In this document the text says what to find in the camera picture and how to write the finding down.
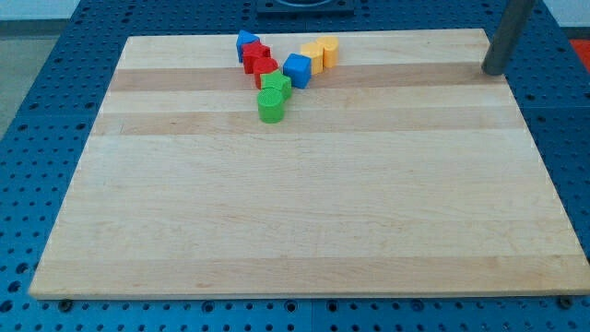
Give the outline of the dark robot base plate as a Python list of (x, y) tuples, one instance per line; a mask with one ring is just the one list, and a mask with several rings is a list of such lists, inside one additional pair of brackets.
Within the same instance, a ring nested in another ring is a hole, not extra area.
[(352, 14), (355, 0), (255, 0), (258, 16)]

